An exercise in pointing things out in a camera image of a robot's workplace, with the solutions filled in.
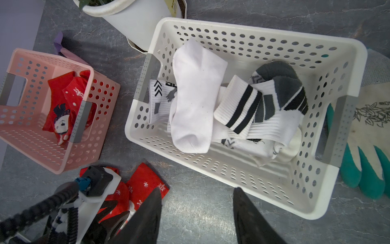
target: red christmas sock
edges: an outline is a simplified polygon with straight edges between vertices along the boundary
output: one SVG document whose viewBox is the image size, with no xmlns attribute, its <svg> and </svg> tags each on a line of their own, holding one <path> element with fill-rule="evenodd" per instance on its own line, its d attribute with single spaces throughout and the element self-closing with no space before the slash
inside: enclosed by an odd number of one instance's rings
<svg viewBox="0 0 390 244">
<path fill-rule="evenodd" d="M 135 210 L 138 210 L 156 187 L 160 188 L 161 198 L 164 198 L 169 191 L 155 172 L 144 163 L 138 166 L 126 185 L 130 192 L 129 199 L 134 203 Z"/>
<path fill-rule="evenodd" d="M 115 173 L 119 174 L 119 170 L 113 167 L 106 167 L 108 169 L 112 169 Z M 80 170 L 80 177 L 85 173 L 88 168 L 83 168 Z M 108 213 L 104 218 L 102 218 L 100 222 L 103 220 L 109 219 L 115 215 L 121 214 L 127 210 L 129 210 L 129 189 L 127 188 L 124 182 L 120 182 L 114 194 L 108 195 L 105 199 L 106 201 L 118 201 L 117 206 Z"/>
<path fill-rule="evenodd" d="M 58 145 L 61 145 L 64 141 L 69 139 L 76 119 L 74 114 L 71 113 L 64 94 L 62 93 L 62 89 L 71 83 L 74 76 L 75 72 L 73 71 L 48 80 L 51 90 L 51 105 L 42 130 L 54 132 L 57 137 Z"/>
<path fill-rule="evenodd" d="M 81 102 L 83 101 L 85 88 L 87 87 L 90 71 L 85 70 L 80 72 L 81 77 L 73 78 L 72 82 L 62 90 L 65 99 L 71 110 L 75 115 L 78 114 L 80 109 Z M 89 112 L 87 123 L 85 128 L 89 127 L 92 124 L 92 121 L 96 112 L 96 103 L 92 104 L 91 111 Z"/>
</svg>

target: white plastic basket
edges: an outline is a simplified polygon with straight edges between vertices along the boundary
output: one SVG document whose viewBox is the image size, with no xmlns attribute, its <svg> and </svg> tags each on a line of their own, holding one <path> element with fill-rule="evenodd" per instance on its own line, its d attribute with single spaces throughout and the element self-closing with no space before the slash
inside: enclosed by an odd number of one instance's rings
<svg viewBox="0 0 390 244">
<path fill-rule="evenodd" d="M 289 164 L 256 167 L 250 157 L 212 143 L 205 154 L 180 152 L 165 124 L 147 124 L 148 107 L 142 102 L 151 78 L 151 62 L 160 61 L 158 80 L 175 83 L 172 58 L 190 37 L 226 60 L 223 83 L 233 75 L 247 80 L 259 66 L 274 59 L 292 65 L 303 82 L 309 110 L 301 124 L 302 145 Z M 273 30 L 196 20 L 162 19 L 126 122 L 127 138 L 168 159 L 185 165 L 306 219 L 318 219 L 328 208 L 350 122 L 353 118 L 367 51 L 354 39 Z M 315 152 L 328 104 L 337 100 L 335 117 L 322 161 Z"/>
</svg>

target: white flower pot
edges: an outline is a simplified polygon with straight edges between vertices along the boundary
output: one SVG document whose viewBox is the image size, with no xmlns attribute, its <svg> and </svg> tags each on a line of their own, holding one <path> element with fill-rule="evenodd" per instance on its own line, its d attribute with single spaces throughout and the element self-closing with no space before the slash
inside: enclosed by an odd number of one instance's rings
<svg viewBox="0 0 390 244">
<path fill-rule="evenodd" d="M 103 17 L 145 51 L 148 51 L 154 29 L 162 18 L 182 18 L 177 0 L 114 0 L 102 6 L 85 6 L 83 11 L 94 17 Z"/>
</svg>

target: teal glove fingers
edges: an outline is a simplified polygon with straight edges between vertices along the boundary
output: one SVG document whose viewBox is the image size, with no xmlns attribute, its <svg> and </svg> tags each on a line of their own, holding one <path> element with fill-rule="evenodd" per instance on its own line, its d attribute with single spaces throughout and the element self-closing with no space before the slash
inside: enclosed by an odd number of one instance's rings
<svg viewBox="0 0 390 244">
<path fill-rule="evenodd" d="M 378 147 L 374 146 L 376 154 L 378 155 L 379 161 L 381 162 L 383 169 L 383 176 L 385 182 L 387 183 L 385 186 L 385 194 L 390 197 L 390 161 L 385 153 L 380 150 Z"/>
<path fill-rule="evenodd" d="M 328 110 L 326 112 L 327 122 L 328 122 L 328 132 L 330 131 L 330 127 L 332 126 L 334 110 L 331 104 L 328 106 Z M 344 156 L 342 159 L 341 167 L 340 167 L 340 175 L 344 181 L 344 183 L 352 188 L 355 188 L 359 185 L 360 179 L 362 178 L 362 171 L 356 167 L 356 163 L 353 160 L 351 150 L 349 148 L 349 144 L 345 148 Z"/>
<path fill-rule="evenodd" d="M 362 193 L 372 199 L 379 199 L 385 191 L 385 181 L 383 180 L 383 173 L 380 179 L 372 165 L 369 163 L 364 152 L 359 148 L 360 162 L 362 164 L 362 178 L 359 183 Z"/>
<path fill-rule="evenodd" d="M 344 157 L 342 159 L 340 175 L 344 183 L 352 188 L 357 187 L 362 178 L 362 171 L 356 167 L 348 143 L 345 148 Z"/>
</svg>

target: blue connector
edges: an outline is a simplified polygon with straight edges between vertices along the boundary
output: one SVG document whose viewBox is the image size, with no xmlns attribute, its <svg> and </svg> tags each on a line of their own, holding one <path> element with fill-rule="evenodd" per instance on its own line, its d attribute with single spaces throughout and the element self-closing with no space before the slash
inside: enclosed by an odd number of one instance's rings
<svg viewBox="0 0 390 244">
<path fill-rule="evenodd" d="M 80 191 L 87 191 L 90 188 L 91 179 L 79 177 L 74 180 L 78 184 Z"/>
</svg>

